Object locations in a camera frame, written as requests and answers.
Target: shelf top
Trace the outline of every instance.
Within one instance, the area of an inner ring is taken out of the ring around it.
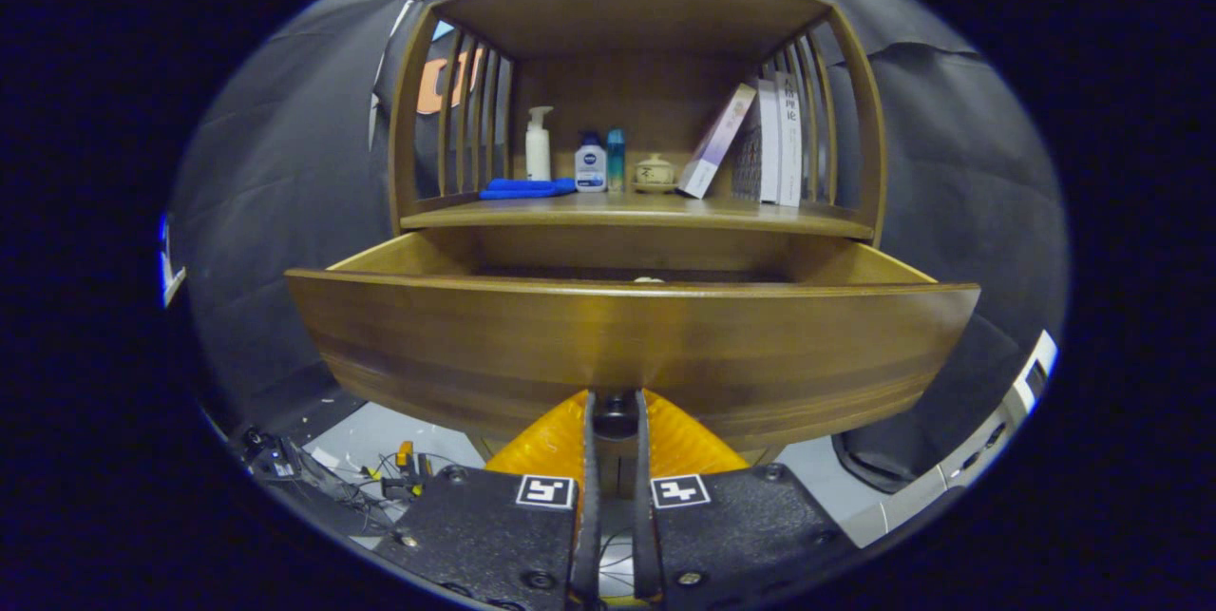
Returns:
[[[779,207],[734,198],[691,200],[675,194],[570,194],[490,200],[401,218],[402,229],[434,226],[682,226],[781,231],[869,240],[855,213],[827,204]]]
[[[760,62],[824,17],[821,0],[444,0],[440,19],[514,60],[679,52]]]

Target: open drawer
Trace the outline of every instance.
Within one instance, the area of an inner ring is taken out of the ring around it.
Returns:
[[[287,282],[338,381],[404,414],[506,441],[648,387],[737,450],[907,409],[979,296],[846,239],[638,226],[423,229]]]

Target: white pump bottle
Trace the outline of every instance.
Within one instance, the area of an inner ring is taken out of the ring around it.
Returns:
[[[545,113],[553,110],[550,106],[533,107],[531,122],[528,123],[528,134],[524,139],[525,167],[529,181],[548,181],[548,131],[541,125]]]

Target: white floor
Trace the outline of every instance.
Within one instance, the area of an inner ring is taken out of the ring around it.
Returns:
[[[361,467],[376,469],[382,458],[394,454],[404,441],[412,441],[416,453],[433,454],[477,469],[485,466],[465,433],[426,424],[375,403],[365,404],[347,420],[304,445],[304,449],[339,476],[359,481]],[[777,456],[777,461],[789,466],[838,522],[885,498],[885,494],[869,488],[840,466],[832,449],[831,438],[816,438],[788,445]],[[435,463],[437,469],[441,465],[441,461]],[[373,497],[381,497],[378,484],[365,486],[362,489]],[[388,510],[389,516],[394,518],[401,514],[392,508]],[[614,533],[612,528],[606,528],[602,542],[607,543],[613,534],[617,537],[608,544],[602,559],[604,566],[601,570],[601,594],[629,595],[632,581],[632,562],[627,559],[630,537],[629,533]],[[377,538],[353,539],[368,549],[376,546],[378,542]]]

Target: book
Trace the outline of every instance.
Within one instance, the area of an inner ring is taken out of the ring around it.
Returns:
[[[743,118],[747,116],[748,108],[751,107],[751,101],[755,96],[756,90],[747,84],[739,84],[734,89],[734,95],[731,96],[730,101],[726,101],[726,107],[717,113],[714,125],[700,139],[700,142],[697,144],[692,159],[688,161],[683,172],[680,173],[676,187],[681,192],[696,198],[705,196],[705,191],[709,190],[709,183],[713,181],[714,174],[717,173],[717,168],[722,163],[722,157],[726,156],[726,151],[731,147],[731,141],[734,140],[734,135],[743,124]]]
[[[736,138],[731,194],[742,200],[777,202],[781,136],[777,122],[777,84],[754,79],[756,99]]]
[[[778,120],[781,123],[781,169],[777,204],[803,203],[803,107],[794,74],[777,72]]]

